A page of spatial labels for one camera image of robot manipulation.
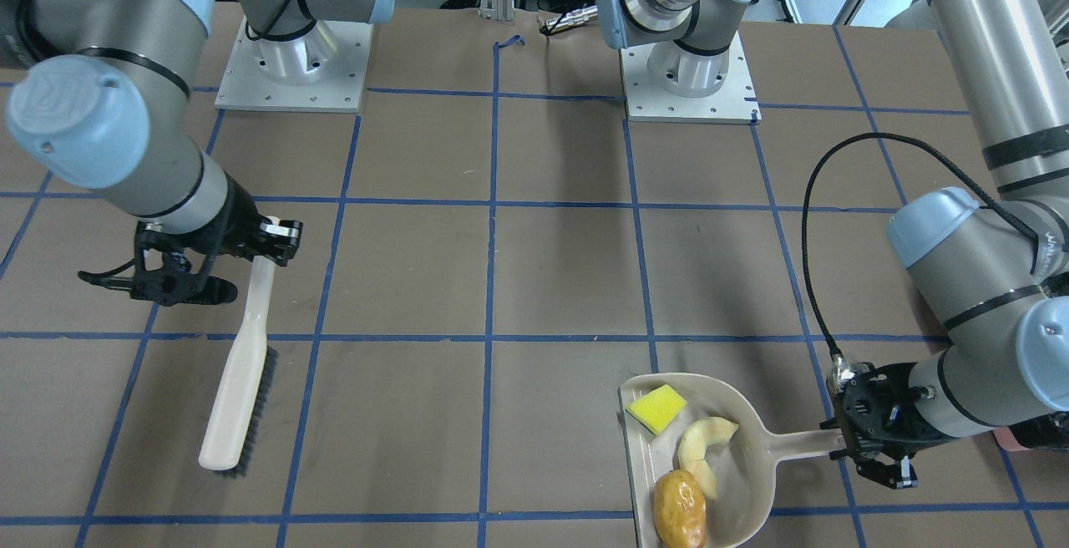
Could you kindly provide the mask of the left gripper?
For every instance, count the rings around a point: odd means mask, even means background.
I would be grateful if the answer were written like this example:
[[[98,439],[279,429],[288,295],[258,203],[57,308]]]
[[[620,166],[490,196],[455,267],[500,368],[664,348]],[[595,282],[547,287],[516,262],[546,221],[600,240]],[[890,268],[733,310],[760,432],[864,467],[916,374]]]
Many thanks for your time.
[[[907,429],[907,410],[913,403],[909,374],[913,363],[833,363],[826,388],[833,416],[823,430],[840,430],[843,447],[828,459],[850,458],[859,476],[890,490],[919,487],[911,463],[919,440]]]

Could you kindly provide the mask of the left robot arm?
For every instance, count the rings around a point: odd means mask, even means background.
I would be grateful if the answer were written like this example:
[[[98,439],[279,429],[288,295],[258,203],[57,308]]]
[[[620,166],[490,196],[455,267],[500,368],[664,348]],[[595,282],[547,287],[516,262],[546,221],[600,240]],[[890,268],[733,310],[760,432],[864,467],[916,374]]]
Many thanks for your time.
[[[687,66],[724,69],[749,0],[597,0],[615,49],[653,44],[657,83],[714,94]],[[946,156],[901,134],[858,134],[828,148],[804,197],[803,271],[831,353],[833,417],[859,476],[915,487],[911,458],[985,430],[1066,412],[1066,74],[1036,0],[924,0],[932,12],[981,143],[993,198]],[[680,62],[653,63],[654,60]],[[921,363],[852,362],[833,339],[810,281],[807,218],[818,172],[863,140],[904,142],[945,166],[967,190],[921,195],[894,213],[887,237],[952,345]]]

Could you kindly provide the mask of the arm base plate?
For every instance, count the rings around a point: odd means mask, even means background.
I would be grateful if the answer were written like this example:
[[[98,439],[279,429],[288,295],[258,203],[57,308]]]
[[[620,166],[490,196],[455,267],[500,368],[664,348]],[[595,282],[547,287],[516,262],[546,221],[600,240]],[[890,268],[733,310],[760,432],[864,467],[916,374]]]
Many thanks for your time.
[[[374,30],[374,25],[320,20],[300,38],[252,41],[243,22],[224,66],[216,107],[358,113]]]
[[[762,120],[735,34],[726,52],[688,53],[673,42],[620,50],[628,118],[636,122],[755,125]]]

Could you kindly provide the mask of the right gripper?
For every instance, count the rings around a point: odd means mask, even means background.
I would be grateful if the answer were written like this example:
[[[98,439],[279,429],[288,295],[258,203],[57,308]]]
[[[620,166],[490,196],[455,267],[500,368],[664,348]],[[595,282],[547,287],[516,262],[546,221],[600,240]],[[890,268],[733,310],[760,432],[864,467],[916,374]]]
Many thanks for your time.
[[[230,176],[224,179],[224,205],[198,231],[180,235],[138,224],[131,298],[158,306],[233,303],[236,285],[211,275],[217,257],[264,256],[282,267],[294,259],[304,236],[301,221],[282,218],[272,223],[241,184]]]

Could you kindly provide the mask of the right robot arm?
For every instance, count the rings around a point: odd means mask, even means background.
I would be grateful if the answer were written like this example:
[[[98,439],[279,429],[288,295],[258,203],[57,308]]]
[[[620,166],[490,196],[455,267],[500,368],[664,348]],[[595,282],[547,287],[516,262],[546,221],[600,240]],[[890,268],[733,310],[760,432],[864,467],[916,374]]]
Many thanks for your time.
[[[218,306],[217,257],[286,266],[300,221],[275,223],[183,126],[216,0],[3,0],[3,67],[26,69],[7,134],[58,178],[137,220],[134,255],[81,281],[160,306]],[[385,24],[394,0],[241,0],[272,79],[332,67],[327,22]],[[283,64],[297,46],[304,71]]]

